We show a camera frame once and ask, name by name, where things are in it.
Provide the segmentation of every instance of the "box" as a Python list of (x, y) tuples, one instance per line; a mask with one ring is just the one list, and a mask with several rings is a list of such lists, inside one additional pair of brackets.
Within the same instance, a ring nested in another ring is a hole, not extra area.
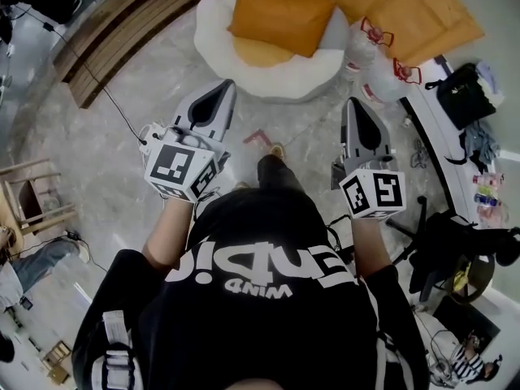
[(145, 180), (162, 195), (197, 202), (218, 169), (210, 150), (158, 141), (150, 152)]
[(406, 209), (405, 174), (356, 169), (340, 182), (350, 216), (384, 219)]

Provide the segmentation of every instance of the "orange cushion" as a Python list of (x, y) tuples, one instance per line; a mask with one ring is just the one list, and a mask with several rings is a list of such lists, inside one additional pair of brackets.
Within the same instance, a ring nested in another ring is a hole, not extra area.
[(227, 30), (310, 58), (335, 5), (334, 0), (236, 0)]

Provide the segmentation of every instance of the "striped shirt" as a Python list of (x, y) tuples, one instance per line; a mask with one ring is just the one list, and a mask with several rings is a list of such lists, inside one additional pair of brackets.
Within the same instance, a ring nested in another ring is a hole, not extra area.
[(484, 361), (482, 361), (482, 358), (478, 354), (475, 354), (475, 356), (468, 361), (464, 352), (465, 348), (460, 345), (453, 356), (452, 363), (453, 371), (463, 383), (475, 379), (484, 368)]

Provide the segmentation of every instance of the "black bag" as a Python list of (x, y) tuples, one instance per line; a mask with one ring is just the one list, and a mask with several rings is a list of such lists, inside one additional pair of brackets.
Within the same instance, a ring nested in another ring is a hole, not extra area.
[(438, 87), (437, 99), (459, 130), (496, 111), (484, 95), (482, 87), (477, 82), (478, 78), (475, 64), (466, 63), (446, 80), (428, 82), (424, 87)]

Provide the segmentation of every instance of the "wooden chair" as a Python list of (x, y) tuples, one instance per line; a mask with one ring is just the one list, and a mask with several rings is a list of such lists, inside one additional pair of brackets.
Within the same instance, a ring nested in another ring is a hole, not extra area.
[[(44, 158), (6, 167), (0, 169), (0, 176), (5, 177), (14, 171), (49, 161), (50, 159)], [(52, 172), (15, 180), (4, 180), (3, 187), (0, 188), (0, 223), (13, 228), (17, 237), (23, 237), (29, 233), (37, 234), (39, 231), (75, 217), (77, 211), (74, 204), (66, 204), (54, 210), (43, 210), (41, 196), (43, 193), (37, 191), (35, 181), (59, 175), (61, 175), (60, 172)], [(18, 197), (15, 196), (13, 190), (13, 186), (16, 184), (24, 184)]]

